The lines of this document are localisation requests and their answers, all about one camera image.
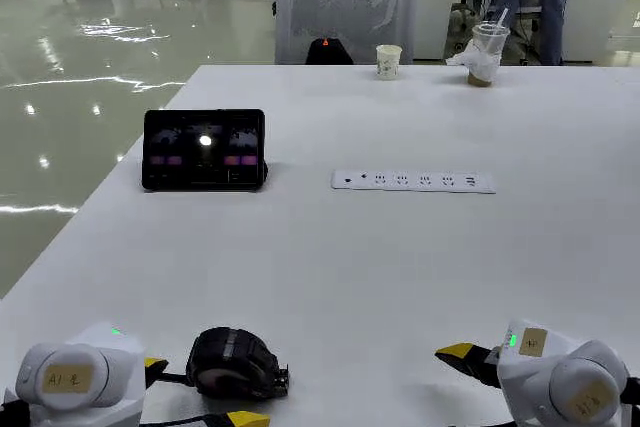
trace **office chair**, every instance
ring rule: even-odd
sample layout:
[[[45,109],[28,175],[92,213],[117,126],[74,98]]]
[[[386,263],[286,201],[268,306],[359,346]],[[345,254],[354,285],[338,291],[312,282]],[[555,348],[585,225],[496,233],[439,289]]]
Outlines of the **office chair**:
[[[372,64],[375,47],[403,48],[413,61],[416,0],[278,0],[276,63],[304,64],[317,38],[337,38],[356,64]]]

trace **power strip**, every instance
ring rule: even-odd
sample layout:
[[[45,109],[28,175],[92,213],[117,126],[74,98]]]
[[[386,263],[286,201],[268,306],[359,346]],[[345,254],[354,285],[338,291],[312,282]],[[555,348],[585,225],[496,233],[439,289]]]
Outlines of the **power strip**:
[[[331,187],[353,190],[496,193],[493,179],[489,175],[452,172],[336,170],[331,178]]]

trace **white table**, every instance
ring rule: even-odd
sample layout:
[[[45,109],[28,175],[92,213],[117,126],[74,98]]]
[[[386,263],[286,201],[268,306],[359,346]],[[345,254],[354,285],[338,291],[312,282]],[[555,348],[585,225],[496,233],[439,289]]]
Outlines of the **white table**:
[[[274,427],[485,425],[500,393],[438,362],[491,347],[512,317],[616,348],[636,374],[638,70],[201,67],[173,109],[261,108],[263,192],[140,188],[137,142],[2,301],[0,380],[39,341],[109,319],[184,367],[211,326],[262,336],[290,396],[215,404]],[[496,195],[335,191],[334,168],[476,170]],[[195,415],[195,390],[154,385],[144,419]]]

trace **label sticker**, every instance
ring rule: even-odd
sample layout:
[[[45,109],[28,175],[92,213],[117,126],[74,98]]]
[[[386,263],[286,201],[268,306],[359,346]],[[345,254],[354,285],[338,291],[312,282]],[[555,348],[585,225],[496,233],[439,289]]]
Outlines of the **label sticker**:
[[[567,408],[575,418],[589,421],[614,400],[615,395],[609,387],[601,380],[596,380],[573,396]]]
[[[529,357],[542,357],[544,343],[547,341],[547,331],[544,329],[524,329],[522,342],[520,343],[520,355]]]
[[[42,379],[45,394],[86,394],[93,380],[93,365],[52,364]]]

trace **tablet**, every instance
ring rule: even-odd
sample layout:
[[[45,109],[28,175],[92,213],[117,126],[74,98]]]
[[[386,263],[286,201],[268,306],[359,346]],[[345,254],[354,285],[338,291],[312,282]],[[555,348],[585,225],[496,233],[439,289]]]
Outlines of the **tablet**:
[[[142,186],[148,190],[258,190],[266,177],[264,113],[150,110]]]

